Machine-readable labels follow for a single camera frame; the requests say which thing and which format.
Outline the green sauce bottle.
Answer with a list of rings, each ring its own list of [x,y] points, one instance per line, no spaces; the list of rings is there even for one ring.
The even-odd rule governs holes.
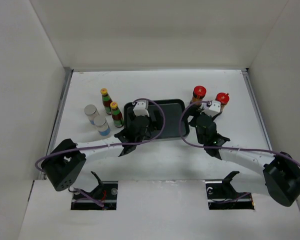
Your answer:
[[[111,116],[112,116],[114,125],[117,128],[123,127],[124,126],[124,118],[118,107],[118,103],[115,101],[111,102],[110,109],[111,109]]]
[[[101,97],[102,97],[102,104],[104,106],[104,109],[105,109],[105,112],[108,114],[108,115],[111,115],[112,114],[112,110],[111,110],[111,103],[112,103],[112,99],[108,93],[108,90],[106,88],[102,88],[100,90],[100,93],[101,93]]]

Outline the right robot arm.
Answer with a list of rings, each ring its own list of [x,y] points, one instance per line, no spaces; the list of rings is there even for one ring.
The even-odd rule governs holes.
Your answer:
[[[231,145],[228,137],[217,131],[214,117],[197,106],[189,106],[182,113],[182,120],[192,117],[190,126],[195,128],[198,144],[216,159],[232,162],[258,175],[260,179],[248,181],[232,172],[223,179],[222,192],[228,198],[247,191],[270,196],[278,204],[290,207],[300,196],[300,164],[288,153],[268,149],[246,148]]]

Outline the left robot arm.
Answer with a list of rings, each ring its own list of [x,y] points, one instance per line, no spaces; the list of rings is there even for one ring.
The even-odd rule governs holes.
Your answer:
[[[117,158],[130,154],[138,145],[158,138],[165,128],[166,116],[162,110],[156,121],[147,115],[137,115],[127,128],[102,140],[75,143],[70,138],[63,140],[49,155],[41,160],[41,170],[54,189],[61,192],[76,183],[87,158],[94,161]]]

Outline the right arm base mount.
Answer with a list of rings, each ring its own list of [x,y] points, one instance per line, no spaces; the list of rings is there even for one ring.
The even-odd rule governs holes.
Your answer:
[[[254,210],[250,192],[237,192],[232,186],[233,178],[239,171],[232,171],[223,179],[205,182],[209,210]]]

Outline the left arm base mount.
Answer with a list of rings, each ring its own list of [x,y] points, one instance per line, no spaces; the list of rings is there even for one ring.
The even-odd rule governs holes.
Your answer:
[[[74,211],[115,211],[119,182],[102,181],[95,172],[91,171],[91,173],[97,180],[97,185],[91,192],[68,188],[68,192],[72,193],[70,209]]]

